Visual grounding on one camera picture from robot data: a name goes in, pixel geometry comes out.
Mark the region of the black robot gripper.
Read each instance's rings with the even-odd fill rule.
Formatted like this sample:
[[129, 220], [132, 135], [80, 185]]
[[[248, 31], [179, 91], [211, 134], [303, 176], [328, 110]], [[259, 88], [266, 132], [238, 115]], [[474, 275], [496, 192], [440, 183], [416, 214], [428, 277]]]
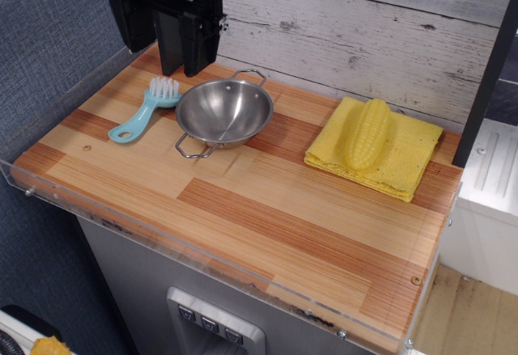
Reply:
[[223, 0], [108, 0], [121, 38], [133, 53], [156, 40], [153, 11], [180, 18], [184, 72], [193, 77], [212, 64], [225, 19]]

